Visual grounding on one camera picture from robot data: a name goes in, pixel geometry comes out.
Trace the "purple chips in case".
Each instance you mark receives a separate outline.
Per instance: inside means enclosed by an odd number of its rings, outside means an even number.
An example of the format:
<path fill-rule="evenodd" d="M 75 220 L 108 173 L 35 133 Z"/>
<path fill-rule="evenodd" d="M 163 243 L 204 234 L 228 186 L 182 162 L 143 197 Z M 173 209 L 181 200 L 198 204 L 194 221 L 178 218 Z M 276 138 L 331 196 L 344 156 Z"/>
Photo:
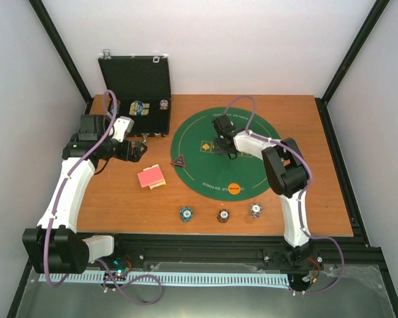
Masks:
<path fill-rule="evenodd" d="M 161 99 L 159 102 L 159 109 L 160 110 L 169 110 L 170 103 L 167 99 Z"/>

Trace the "orange round blind button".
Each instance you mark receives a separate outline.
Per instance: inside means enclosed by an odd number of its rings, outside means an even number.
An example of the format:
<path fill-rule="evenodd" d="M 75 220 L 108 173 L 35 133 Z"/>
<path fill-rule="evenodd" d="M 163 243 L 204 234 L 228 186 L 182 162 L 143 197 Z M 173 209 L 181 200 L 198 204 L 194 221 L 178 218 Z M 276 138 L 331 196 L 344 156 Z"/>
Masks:
<path fill-rule="evenodd" d="M 240 194 L 240 193 L 242 192 L 242 189 L 243 189 L 243 188 L 242 188 L 238 183 L 235 183 L 235 182 L 230 183 L 230 184 L 227 186 L 227 191 L 228 191 L 228 193 L 231 194 L 231 195 L 238 195 L 238 194 Z"/>

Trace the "brown poker chip stack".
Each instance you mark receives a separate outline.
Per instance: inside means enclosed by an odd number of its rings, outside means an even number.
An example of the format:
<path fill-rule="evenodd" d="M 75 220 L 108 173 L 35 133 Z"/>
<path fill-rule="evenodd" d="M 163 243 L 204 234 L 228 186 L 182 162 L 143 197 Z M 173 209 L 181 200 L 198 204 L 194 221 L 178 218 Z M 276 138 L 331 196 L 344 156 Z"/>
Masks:
<path fill-rule="evenodd" d="M 220 223 L 226 223 L 226 222 L 228 222 L 229 218 L 230 218 L 230 212 L 227 211 L 227 210 L 220 210 L 220 211 L 218 212 L 218 214 L 217 214 L 217 220 L 218 220 Z"/>

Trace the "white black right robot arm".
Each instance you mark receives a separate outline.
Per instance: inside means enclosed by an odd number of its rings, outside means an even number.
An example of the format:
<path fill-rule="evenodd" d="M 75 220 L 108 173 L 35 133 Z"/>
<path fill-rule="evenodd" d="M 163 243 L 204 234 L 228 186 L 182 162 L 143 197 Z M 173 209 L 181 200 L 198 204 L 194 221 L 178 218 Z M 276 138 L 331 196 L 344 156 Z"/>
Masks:
<path fill-rule="evenodd" d="M 312 172 L 292 138 L 276 140 L 250 129 L 236 128 L 227 115 L 212 121 L 217 133 L 216 152 L 237 156 L 250 154 L 263 161 L 270 188 L 279 196 L 287 243 L 284 259 L 297 268 L 310 255 L 310 231 L 306 220 L 306 192 Z"/>

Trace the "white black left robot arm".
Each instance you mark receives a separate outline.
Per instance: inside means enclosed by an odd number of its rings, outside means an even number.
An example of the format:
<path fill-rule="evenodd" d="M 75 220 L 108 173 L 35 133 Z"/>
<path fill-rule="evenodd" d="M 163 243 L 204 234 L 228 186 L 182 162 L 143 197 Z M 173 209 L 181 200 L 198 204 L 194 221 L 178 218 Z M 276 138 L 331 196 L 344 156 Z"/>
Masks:
<path fill-rule="evenodd" d="M 39 274 L 81 274 L 98 258 L 113 267 L 124 261 L 125 251 L 115 244 L 113 235 L 81 238 L 77 220 L 101 160 L 138 162 L 146 152 L 143 143 L 126 138 L 133 125 L 129 117 L 81 116 L 78 132 L 62 151 L 60 177 L 52 199 L 37 226 L 23 233 L 23 245 Z"/>

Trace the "teal poker chip stack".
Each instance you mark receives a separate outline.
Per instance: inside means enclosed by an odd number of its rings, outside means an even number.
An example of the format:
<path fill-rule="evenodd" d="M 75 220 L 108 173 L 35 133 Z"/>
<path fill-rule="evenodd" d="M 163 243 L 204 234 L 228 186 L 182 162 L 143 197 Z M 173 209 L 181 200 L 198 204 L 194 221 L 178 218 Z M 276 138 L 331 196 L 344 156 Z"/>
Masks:
<path fill-rule="evenodd" d="M 189 207 L 182 207 L 180 210 L 180 220 L 183 223 L 190 222 L 193 217 L 193 210 Z"/>

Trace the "open black poker case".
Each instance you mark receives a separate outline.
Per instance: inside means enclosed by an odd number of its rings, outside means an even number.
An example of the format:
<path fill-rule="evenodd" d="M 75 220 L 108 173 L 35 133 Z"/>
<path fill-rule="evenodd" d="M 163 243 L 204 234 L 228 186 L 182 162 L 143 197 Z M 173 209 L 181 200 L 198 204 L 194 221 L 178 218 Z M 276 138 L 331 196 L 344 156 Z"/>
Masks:
<path fill-rule="evenodd" d="M 172 97 L 168 57 L 116 56 L 104 50 L 98 63 L 106 88 L 120 101 L 118 115 L 135 122 L 129 136 L 166 136 L 170 130 Z M 161 99 L 169 101 L 169 110 L 159 109 Z M 129 109 L 134 101 L 149 103 L 149 114 L 131 116 Z"/>

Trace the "purple poker chip stack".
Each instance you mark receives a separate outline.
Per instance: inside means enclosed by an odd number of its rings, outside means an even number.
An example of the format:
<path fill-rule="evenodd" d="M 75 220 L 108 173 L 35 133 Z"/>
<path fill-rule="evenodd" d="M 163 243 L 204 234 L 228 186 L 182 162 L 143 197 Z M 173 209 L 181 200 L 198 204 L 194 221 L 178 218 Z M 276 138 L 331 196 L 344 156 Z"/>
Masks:
<path fill-rule="evenodd" d="M 254 218 L 257 219 L 261 216 L 263 211 L 263 208 L 260 204 L 258 203 L 253 203 L 249 209 L 249 215 Z"/>

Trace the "teal chips in case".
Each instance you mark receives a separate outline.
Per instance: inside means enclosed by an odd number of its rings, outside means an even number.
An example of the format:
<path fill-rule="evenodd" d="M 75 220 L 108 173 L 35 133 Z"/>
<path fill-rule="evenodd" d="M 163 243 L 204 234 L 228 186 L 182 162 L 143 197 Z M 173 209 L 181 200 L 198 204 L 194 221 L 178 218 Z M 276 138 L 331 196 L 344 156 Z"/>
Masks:
<path fill-rule="evenodd" d="M 116 103 L 111 101 L 109 104 L 109 112 L 111 114 L 114 114 L 114 113 L 119 113 L 119 110 L 120 110 L 120 101 L 117 100 Z"/>

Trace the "card deck in case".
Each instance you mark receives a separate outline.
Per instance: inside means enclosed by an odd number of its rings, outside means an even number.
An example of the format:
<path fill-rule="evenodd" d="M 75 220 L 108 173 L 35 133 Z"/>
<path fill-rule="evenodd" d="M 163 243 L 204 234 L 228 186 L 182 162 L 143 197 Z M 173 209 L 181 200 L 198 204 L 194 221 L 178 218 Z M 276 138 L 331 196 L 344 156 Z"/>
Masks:
<path fill-rule="evenodd" d="M 147 116 L 149 114 L 150 104 L 142 101 L 134 101 L 130 105 L 129 114 L 131 116 Z"/>

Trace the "red playing card deck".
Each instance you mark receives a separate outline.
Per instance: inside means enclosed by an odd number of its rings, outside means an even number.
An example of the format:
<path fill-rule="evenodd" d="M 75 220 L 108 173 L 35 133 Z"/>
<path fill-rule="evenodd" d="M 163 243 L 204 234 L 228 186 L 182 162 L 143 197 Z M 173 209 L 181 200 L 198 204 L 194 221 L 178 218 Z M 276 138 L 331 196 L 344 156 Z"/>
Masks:
<path fill-rule="evenodd" d="M 154 189 L 156 187 L 166 185 L 165 177 L 163 176 L 161 167 L 158 164 L 145 168 L 137 174 L 137 177 L 141 187 Z"/>

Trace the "black triangular dealer button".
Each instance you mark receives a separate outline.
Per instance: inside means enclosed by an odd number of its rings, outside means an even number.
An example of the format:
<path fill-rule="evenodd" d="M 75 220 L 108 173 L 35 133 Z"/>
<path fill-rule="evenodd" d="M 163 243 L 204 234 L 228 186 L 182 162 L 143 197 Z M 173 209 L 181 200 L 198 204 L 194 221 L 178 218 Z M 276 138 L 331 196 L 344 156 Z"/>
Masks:
<path fill-rule="evenodd" d="M 180 166 L 180 167 L 185 167 L 186 166 L 186 161 L 184 159 L 184 155 L 180 154 L 177 158 L 175 158 L 171 163 L 173 166 Z"/>

